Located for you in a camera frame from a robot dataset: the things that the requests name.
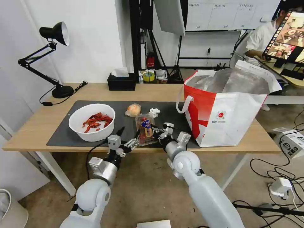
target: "white shirt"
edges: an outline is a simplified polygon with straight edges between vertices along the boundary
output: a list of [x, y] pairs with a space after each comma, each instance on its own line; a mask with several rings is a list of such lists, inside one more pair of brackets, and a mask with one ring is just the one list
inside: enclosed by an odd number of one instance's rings
[[237, 47], [235, 52], [241, 56], [244, 56], [246, 62], [252, 64], [258, 64], [257, 60], [246, 56], [245, 53], [249, 50], [256, 50], [262, 52], [265, 51], [266, 47], [268, 46], [275, 32], [276, 32], [276, 21], [266, 22], [257, 29], [255, 29], [254, 31], [252, 31], [249, 35], [247, 35], [247, 37]]

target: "white bowl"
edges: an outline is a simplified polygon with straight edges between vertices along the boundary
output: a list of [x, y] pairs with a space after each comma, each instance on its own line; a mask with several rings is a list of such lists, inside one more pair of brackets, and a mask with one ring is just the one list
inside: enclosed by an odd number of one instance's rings
[[[100, 130], [95, 131], [97, 128], [91, 128], [89, 132], [84, 133], [88, 125], [84, 127], [83, 123], [88, 120], [92, 115], [101, 112], [103, 115], [108, 115], [113, 118], [113, 121], [104, 128], [104, 121], [101, 121], [99, 126]], [[96, 142], [108, 137], [114, 129], [115, 111], [106, 104], [89, 104], [76, 110], [69, 119], [69, 127], [85, 141]]]

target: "snack package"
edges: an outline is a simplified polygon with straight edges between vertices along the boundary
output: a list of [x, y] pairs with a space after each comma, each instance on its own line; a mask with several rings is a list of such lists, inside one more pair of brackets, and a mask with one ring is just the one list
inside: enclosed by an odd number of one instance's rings
[[140, 129], [140, 134], [138, 139], [140, 146], [146, 146], [157, 142], [157, 139], [153, 138], [151, 124], [154, 125], [155, 123], [154, 123], [154, 118], [151, 115], [149, 114], [139, 115], [135, 117], [135, 122], [136, 122], [137, 130]]
[[124, 114], [126, 116], [135, 117], [140, 114], [141, 109], [142, 107], [139, 104], [131, 104]]

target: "floor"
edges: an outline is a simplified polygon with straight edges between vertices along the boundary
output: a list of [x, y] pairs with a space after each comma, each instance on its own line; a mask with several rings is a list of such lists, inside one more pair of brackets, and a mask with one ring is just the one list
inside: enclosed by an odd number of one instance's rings
[[[270, 111], [260, 111], [257, 115], [257, 120], [267, 131], [275, 127], [292, 128], [294, 118], [303, 109], [303, 106], [270, 105], [270, 108]], [[304, 114], [297, 119], [297, 122], [304, 122]], [[217, 155], [216, 153], [198, 153], [198, 156], [205, 173], [216, 181], [221, 179], [235, 158], [235, 155]], [[54, 153], [54, 157], [76, 188], [86, 181], [86, 154]], [[251, 158], [262, 158], [275, 164], [286, 162], [283, 155], [253, 155]], [[170, 219], [171, 226], [174, 228], [207, 225], [189, 197], [188, 186], [173, 176], [166, 160], [165, 153], [130, 153], [123, 159], [112, 188], [110, 202], [103, 214], [101, 227], [135, 228], [138, 222], [163, 219]], [[267, 183], [271, 180], [253, 173], [249, 167], [249, 161], [226, 188], [226, 195], [231, 201], [244, 200], [253, 206], [271, 203], [267, 189]], [[303, 161], [304, 157], [294, 159], [290, 165], [284, 168], [297, 177], [304, 176]], [[259, 161], [253, 163], [253, 166], [261, 174], [273, 168]], [[299, 194], [303, 196], [304, 192], [299, 190]], [[69, 198], [64, 188], [51, 176], [50, 183], [20, 201], [29, 211], [26, 228], [59, 227], [73, 206], [74, 199], [68, 201]], [[291, 197], [288, 201], [275, 197], [274, 199], [278, 203], [291, 203]], [[266, 225], [265, 221], [251, 210], [238, 209], [238, 211], [246, 228]], [[294, 228], [298, 226], [283, 218], [272, 227]]]

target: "black tissue box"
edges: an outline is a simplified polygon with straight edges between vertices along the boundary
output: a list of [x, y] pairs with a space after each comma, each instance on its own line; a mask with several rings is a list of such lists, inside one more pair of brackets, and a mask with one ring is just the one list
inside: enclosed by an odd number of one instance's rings
[[112, 74], [108, 77], [109, 90], [135, 90], [135, 85], [134, 73], [129, 73], [129, 77], [115, 77]]

